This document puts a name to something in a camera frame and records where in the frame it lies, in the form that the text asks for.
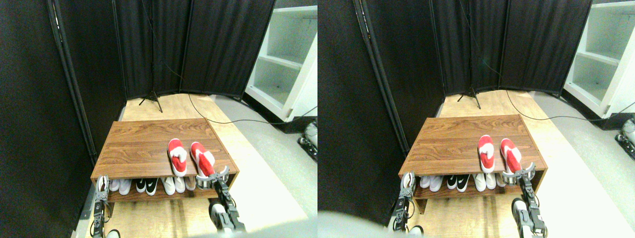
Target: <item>white shelf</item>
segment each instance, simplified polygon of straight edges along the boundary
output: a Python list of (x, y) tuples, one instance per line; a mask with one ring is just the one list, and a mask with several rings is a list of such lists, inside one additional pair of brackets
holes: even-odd
[(285, 66), (285, 67), (289, 67), (295, 70), (300, 70), (302, 68), (302, 64), (301, 63), (297, 63), (297, 62), (293, 62), (291, 60), (285, 60), (283, 58), (278, 58), (278, 57), (274, 57), (274, 56), (269, 56), (269, 55), (260, 55), (258, 56), (259, 60), (265, 60), (271, 63), (277, 63), (279, 65)]
[(613, 15), (635, 15), (635, 1), (593, 4), (591, 8)]
[(592, 53), (592, 52), (585, 52), (585, 51), (578, 51), (578, 55), (579, 56), (584, 56), (586, 58), (590, 58), (592, 60), (597, 60), (603, 63), (607, 63), (610, 64), (612, 66), (617, 66), (618, 64), (620, 64), (620, 60), (615, 59), (615, 58), (611, 58), (608, 56), (604, 56), (604, 55), (600, 55), (600, 54), (596, 54), (596, 53)]
[(274, 9), (274, 14), (299, 19), (318, 19), (318, 6), (278, 8)]

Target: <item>white bookshelf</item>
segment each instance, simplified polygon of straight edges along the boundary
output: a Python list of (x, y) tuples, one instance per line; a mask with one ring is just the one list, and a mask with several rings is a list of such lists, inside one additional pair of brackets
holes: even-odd
[(318, 105), (317, 66), (318, 7), (275, 9), (245, 93), (291, 121)]
[(565, 90), (601, 118), (635, 101), (633, 28), (635, 1), (591, 6)]

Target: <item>lower shelf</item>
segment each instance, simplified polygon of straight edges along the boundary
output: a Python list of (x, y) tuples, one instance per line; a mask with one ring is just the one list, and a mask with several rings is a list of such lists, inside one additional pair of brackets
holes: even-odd
[(163, 188), (163, 183), (161, 180), (157, 183), (156, 192), (154, 195), (150, 196), (146, 192), (137, 192), (137, 188), (135, 184), (132, 184), (130, 191), (126, 195), (121, 195), (119, 191), (109, 192), (108, 193), (108, 201), (109, 202), (123, 202), (123, 201), (151, 201), (151, 200), (167, 200), (167, 199), (184, 199), (184, 198), (216, 198), (218, 194), (215, 190), (203, 190), (200, 188), (195, 188), (194, 191), (190, 191), (185, 189), (185, 192), (178, 193), (174, 192), (172, 195), (168, 195), (165, 193), (165, 188)]
[(437, 192), (430, 191), (430, 188), (421, 188), (418, 184), (419, 178), (417, 178), (417, 185), (415, 189), (414, 199), (435, 199), (435, 198), (445, 198), (445, 197), (475, 197), (475, 196), (490, 196), (490, 195), (498, 195), (498, 194), (522, 194), (523, 191), (520, 189), (520, 186), (504, 186), (499, 187), (498, 185), (494, 189), (485, 188), (484, 191), (479, 192), (476, 190), (476, 185), (474, 183), (474, 177), (470, 176), (469, 181), (467, 182), (467, 188), (465, 192), (459, 192), (455, 189), (448, 189), (448, 184), (445, 178), (443, 178), (443, 183), (441, 188)]

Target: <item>black fabric panel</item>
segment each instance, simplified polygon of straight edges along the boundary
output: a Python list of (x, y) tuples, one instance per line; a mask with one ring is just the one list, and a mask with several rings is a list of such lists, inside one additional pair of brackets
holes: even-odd
[[(144, 0), (151, 14), (151, 1)], [(152, 89), (152, 33), (139, 1), (116, 1), (123, 70), (128, 98), (145, 96)]]
[(70, 237), (91, 164), (46, 1), (0, 1), (0, 236)]
[(492, 69), (500, 71), (506, 14), (507, 0), (469, 2), (469, 20), (473, 38), (475, 38), (471, 39), (471, 70), (472, 82), (476, 90), (498, 87), (499, 76)]
[(126, 105), (112, 1), (58, 0), (65, 42), (97, 154)]
[(560, 93), (591, 0), (511, 1), (501, 87)]
[(364, 44), (352, 1), (320, 6), (318, 201), (338, 211), (386, 224), (399, 194), (403, 162)]
[(445, 99), (430, 2), (366, 2), (367, 19), (372, 23), (399, 120), (411, 147), (425, 119), (434, 117)]
[(159, 43), (153, 44), (154, 87), (157, 92), (178, 89), (181, 78), (170, 72), (163, 62), (181, 74), (191, 1), (160, 0), (151, 3), (152, 26)]
[[(465, 13), (467, 1), (461, 0)], [(467, 20), (458, 1), (432, 1), (445, 94), (465, 92), (470, 86), (470, 42)]]
[(194, 1), (182, 89), (241, 96), (273, 6), (273, 0)]

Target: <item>black cable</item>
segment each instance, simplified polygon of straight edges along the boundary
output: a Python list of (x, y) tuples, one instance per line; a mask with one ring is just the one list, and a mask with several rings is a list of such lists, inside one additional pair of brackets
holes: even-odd
[[(144, 0), (141, 0), (141, 4), (142, 4), (143, 9), (144, 9), (145, 18), (148, 20), (148, 24), (150, 25), (150, 32), (152, 33), (152, 37), (154, 38), (154, 42), (157, 43), (157, 48), (159, 49), (159, 54), (160, 54), (159, 60), (161, 61), (161, 63), (163, 63), (163, 65), (165, 65), (166, 68), (168, 68), (170, 70), (170, 72), (172, 72), (172, 74), (175, 74), (176, 76), (180, 77), (182, 81), (185, 81), (185, 78), (183, 78), (183, 76), (181, 76), (180, 74), (177, 74), (176, 72), (174, 72), (174, 70), (172, 70), (172, 68), (170, 68), (170, 66), (163, 60), (163, 52), (161, 51), (161, 46), (159, 45), (159, 41), (157, 40), (157, 37), (156, 37), (156, 35), (154, 33), (154, 28), (152, 27), (152, 22), (150, 21), (150, 18), (148, 17), (148, 13), (145, 11)], [(266, 121), (258, 121), (258, 120), (251, 120), (251, 119), (240, 119), (240, 120), (235, 120), (235, 121), (230, 121), (230, 122), (217, 122), (217, 121), (212, 121), (211, 119), (208, 119), (207, 117), (203, 116), (201, 114), (201, 112), (198, 111), (196, 106), (194, 106), (194, 102), (192, 102), (192, 96), (189, 93), (187, 94), (187, 96), (190, 98), (190, 102), (192, 103), (192, 107), (194, 107), (194, 110), (196, 110), (196, 112), (198, 112), (198, 114), (201, 115), (201, 117), (205, 118), (207, 121), (211, 121), (211, 122), (218, 123), (218, 124), (229, 124), (229, 123), (234, 123), (234, 122), (239, 122), (239, 121), (253, 121), (253, 122), (260, 122), (260, 123), (271, 124), (271, 125), (287, 124), (287, 123), (294, 122), (297, 119), (303, 118), (309, 112), (312, 112), (313, 110), (315, 110), (318, 107), (318, 106), (315, 106), (313, 109), (311, 109), (308, 112), (302, 114), (302, 116), (296, 117), (293, 120), (288, 121), (288, 122), (266, 122)]]
[[(485, 64), (485, 66), (487, 66), (492, 72), (498, 74), (498, 76), (503, 79), (503, 75), (501, 75), (498, 71), (494, 70), (493, 68), (490, 67), (490, 65), (487, 64), (487, 62), (485, 62), (485, 60), (483, 59), (483, 57), (481, 57), (481, 50), (478, 47), (478, 42), (476, 41), (476, 37), (474, 37), (474, 34), (472, 33), (472, 27), (470, 26), (470, 20), (467, 18), (467, 15), (465, 14), (465, 10), (463, 9), (463, 4), (461, 3), (461, 0), (458, 0), (458, 4), (461, 6), (461, 12), (463, 13), (463, 16), (465, 17), (465, 19), (467, 20), (467, 28), (469, 28), (470, 30), (470, 36), (472, 38), (472, 40), (474, 40), (474, 45), (476, 46), (476, 50), (479, 52), (479, 55), (477, 55), (477, 57), (479, 59), (481, 59), (481, 61), (483, 61), (483, 63)], [(628, 105), (628, 107), (625, 107), (624, 109), (622, 109), (621, 111), (617, 112), (616, 114), (613, 114), (607, 118), (602, 118), (602, 119), (584, 119), (584, 118), (579, 118), (579, 117), (572, 117), (572, 116), (555, 116), (555, 117), (549, 117), (549, 118), (544, 118), (544, 119), (537, 119), (537, 118), (533, 118), (530, 117), (528, 115), (523, 114), (522, 112), (520, 112), (520, 110), (518, 110), (518, 108), (516, 108), (516, 106), (514, 105), (514, 102), (512, 101), (512, 98), (509, 96), (509, 91), (507, 89), (505, 89), (505, 92), (507, 93), (507, 98), (509, 99), (509, 102), (512, 104), (512, 106), (514, 107), (514, 109), (516, 109), (516, 112), (520, 113), (521, 115), (529, 118), (529, 119), (533, 119), (533, 120), (537, 120), (537, 121), (544, 121), (544, 120), (550, 120), (550, 119), (554, 119), (554, 118), (559, 118), (559, 117), (563, 117), (563, 118), (573, 118), (573, 119), (578, 119), (578, 120), (583, 120), (583, 121), (603, 121), (603, 120), (607, 120), (610, 119), (614, 116), (617, 116), (618, 114), (622, 113), (623, 111), (625, 111), (626, 109), (628, 109), (629, 107), (633, 106), (635, 104), (635, 102), (631, 103), (630, 105)]]

